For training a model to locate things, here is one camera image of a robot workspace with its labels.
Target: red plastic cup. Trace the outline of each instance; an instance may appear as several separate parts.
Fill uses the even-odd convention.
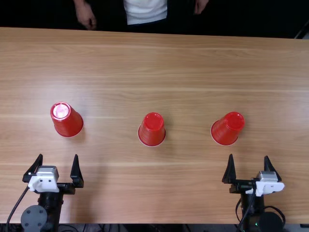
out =
[[[163,117],[158,113],[145,116],[138,131],[140,141],[146,146],[158,146],[165,139]]]
[[[73,137],[83,128],[84,122],[66,102],[57,102],[50,109],[50,116],[54,122],[55,130],[63,137]]]
[[[230,112],[211,127],[211,136],[218,144],[231,145],[245,126],[244,117],[237,112]]]

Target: wood grain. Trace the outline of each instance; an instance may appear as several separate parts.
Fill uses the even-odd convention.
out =
[[[0,222],[38,154],[70,181],[80,157],[84,189],[65,196],[61,222],[236,223],[239,198],[221,183],[233,153],[238,178],[268,155],[284,191],[265,197],[287,223],[309,222],[309,42],[287,39],[0,29]],[[49,110],[66,101],[84,130],[59,136]],[[143,146],[148,112],[167,138]],[[210,136],[230,111],[246,126],[232,146]],[[30,192],[12,222],[36,204]]]

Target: floor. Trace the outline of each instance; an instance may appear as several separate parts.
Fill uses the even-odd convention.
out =
[[[61,225],[59,227],[59,232],[70,232],[68,230],[71,230],[72,232],[83,232],[84,224],[71,224],[74,226],[76,230],[73,228],[67,227],[65,225]],[[215,225],[215,224],[189,224],[189,229],[191,232],[233,232],[235,231],[235,226],[231,224],[226,225]],[[110,225],[105,225],[105,231],[108,232],[110,228]],[[285,231],[284,232],[309,232],[309,228],[301,228],[299,224],[289,224],[285,225]],[[98,224],[88,224],[84,230],[84,232],[100,232],[100,227]],[[111,227],[110,232],[119,232],[118,225],[113,224]],[[127,230],[124,228],[123,225],[120,225],[120,232],[127,232]],[[183,226],[182,232],[189,232],[185,226]]]

